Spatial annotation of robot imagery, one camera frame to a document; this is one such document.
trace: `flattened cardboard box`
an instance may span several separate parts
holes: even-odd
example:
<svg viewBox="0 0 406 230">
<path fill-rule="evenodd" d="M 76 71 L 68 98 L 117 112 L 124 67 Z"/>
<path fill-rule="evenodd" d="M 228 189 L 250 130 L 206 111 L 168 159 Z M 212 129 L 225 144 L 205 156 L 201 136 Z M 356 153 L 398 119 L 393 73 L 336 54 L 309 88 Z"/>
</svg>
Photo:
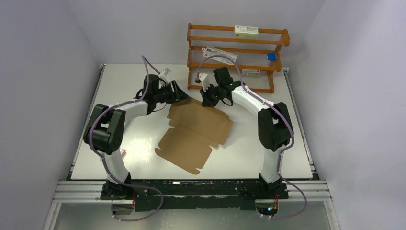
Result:
<svg viewBox="0 0 406 230">
<path fill-rule="evenodd" d="M 194 98 L 173 104 L 168 113 L 169 128 L 155 153 L 173 164 L 199 174 L 212 152 L 223 145 L 233 121 L 216 108 L 202 107 Z"/>
</svg>

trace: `wooden shelf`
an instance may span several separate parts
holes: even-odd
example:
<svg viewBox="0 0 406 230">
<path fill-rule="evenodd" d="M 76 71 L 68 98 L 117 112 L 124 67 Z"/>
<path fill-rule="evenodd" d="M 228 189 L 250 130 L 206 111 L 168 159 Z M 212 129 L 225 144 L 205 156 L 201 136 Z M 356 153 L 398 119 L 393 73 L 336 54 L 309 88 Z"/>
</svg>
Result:
<svg viewBox="0 0 406 230">
<path fill-rule="evenodd" d="M 199 62 L 192 61 L 192 50 L 202 50 L 205 46 L 192 46 L 192 41 L 217 41 L 217 42 L 228 42 L 228 43 L 251 43 L 251 44 L 266 44 L 266 45 L 276 45 L 274 50 L 266 49 L 242 49 L 242 48 L 225 48 L 225 47 L 216 47 L 226 52 L 235 52 L 235 53 L 248 53 L 248 54 L 268 54 L 276 53 L 276 61 L 271 61 L 268 65 L 238 65 L 239 69 L 258 69 L 267 72 L 269 89 L 252 89 L 254 92 L 274 92 L 273 85 L 273 72 L 282 70 L 282 63 L 280 58 L 280 52 L 282 46 L 288 46 L 290 44 L 290 37 L 287 29 L 277 30 L 277 29 L 258 29 L 259 33 L 264 34 L 279 34 L 279 40 L 253 40 L 253 39 L 235 39 L 235 38 L 226 38 L 226 37 L 206 37 L 206 36 L 192 36 L 192 29 L 194 30 L 217 30 L 217 31 L 234 31 L 233 26 L 214 26 L 214 25 L 192 25 L 188 24 L 187 31 L 187 41 L 189 43 L 188 51 L 188 89 L 200 89 L 200 86 L 191 85 L 191 72 L 192 68 L 198 68 L 200 66 Z M 234 65 L 228 65 L 224 63 L 204 63 L 202 68 L 221 68 L 227 66 L 229 69 L 236 69 Z"/>
</svg>

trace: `white tabletop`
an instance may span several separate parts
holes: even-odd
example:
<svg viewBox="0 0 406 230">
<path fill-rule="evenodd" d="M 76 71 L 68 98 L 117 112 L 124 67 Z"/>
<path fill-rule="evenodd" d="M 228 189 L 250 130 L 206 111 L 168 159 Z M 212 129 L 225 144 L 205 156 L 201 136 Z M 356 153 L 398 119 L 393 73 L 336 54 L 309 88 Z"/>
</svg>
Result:
<svg viewBox="0 0 406 230">
<path fill-rule="evenodd" d="M 189 96 L 201 101 L 198 90 L 187 90 L 188 68 L 186 65 L 155 65 L 158 70 L 169 68 L 170 77 Z M 203 72 L 215 82 L 212 69 Z M 267 88 L 266 73 L 261 78 L 244 78 L 250 88 Z M 143 64 L 108 64 L 96 92 L 94 105 L 113 105 L 128 101 L 142 88 L 145 77 Z M 236 80 L 237 74 L 231 71 Z M 295 144 L 287 150 L 282 161 L 282 176 L 285 178 L 312 178 L 305 145 L 294 112 L 293 103 L 283 73 L 274 74 L 275 93 L 260 93 L 263 98 L 284 102 L 294 129 Z M 228 107 L 219 103 L 216 108 L 226 112 L 234 121 L 225 144 L 213 149 L 200 174 L 193 175 L 158 156 L 154 149 L 169 128 L 167 119 L 170 105 L 162 111 L 134 119 L 124 133 L 121 148 L 127 151 L 124 164 L 133 179 L 239 179 L 258 178 L 264 159 L 263 146 L 258 139 L 257 120 L 248 110 L 235 104 Z M 106 173 L 99 157 L 84 142 L 80 143 L 74 163 L 72 179 L 105 179 Z"/>
</svg>

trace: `gray floor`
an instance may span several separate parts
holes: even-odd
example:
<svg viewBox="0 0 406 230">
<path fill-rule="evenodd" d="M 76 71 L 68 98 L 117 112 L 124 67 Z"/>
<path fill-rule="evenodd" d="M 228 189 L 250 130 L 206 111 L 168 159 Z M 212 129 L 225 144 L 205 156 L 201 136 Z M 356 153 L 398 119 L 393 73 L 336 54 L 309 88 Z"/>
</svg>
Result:
<svg viewBox="0 0 406 230">
<path fill-rule="evenodd" d="M 302 202 L 280 202 L 279 216 L 300 210 Z M 133 213 L 123 218 L 137 218 Z M 256 211 L 228 209 L 162 210 L 140 222 L 118 222 L 107 204 L 62 204 L 56 230 L 216 230 L 216 229 L 329 230 L 323 202 L 309 202 L 307 210 L 291 219 L 269 220 Z"/>
</svg>

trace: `cardboard sheet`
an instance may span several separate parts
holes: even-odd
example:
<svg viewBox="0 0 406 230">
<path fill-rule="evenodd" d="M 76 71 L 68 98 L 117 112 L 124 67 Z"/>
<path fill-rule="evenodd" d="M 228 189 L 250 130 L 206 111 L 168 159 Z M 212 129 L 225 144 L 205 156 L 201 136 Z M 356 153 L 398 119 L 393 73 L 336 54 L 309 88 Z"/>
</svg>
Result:
<svg viewBox="0 0 406 230">
<path fill-rule="evenodd" d="M 168 118 L 173 128 L 167 130 L 155 153 L 191 174 L 200 173 L 211 147 L 224 145 L 233 124 L 223 111 L 202 107 L 194 98 L 173 104 Z"/>
</svg>

